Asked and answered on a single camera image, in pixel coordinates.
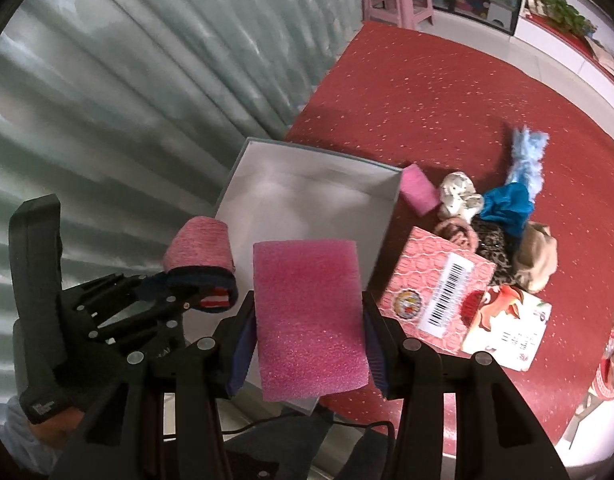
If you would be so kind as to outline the person's left hand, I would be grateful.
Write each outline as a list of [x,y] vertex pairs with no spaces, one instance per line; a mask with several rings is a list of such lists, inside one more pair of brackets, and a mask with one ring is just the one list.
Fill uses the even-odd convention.
[[83,411],[78,408],[68,408],[40,424],[28,422],[28,427],[40,442],[50,448],[61,450],[82,422],[83,417]]

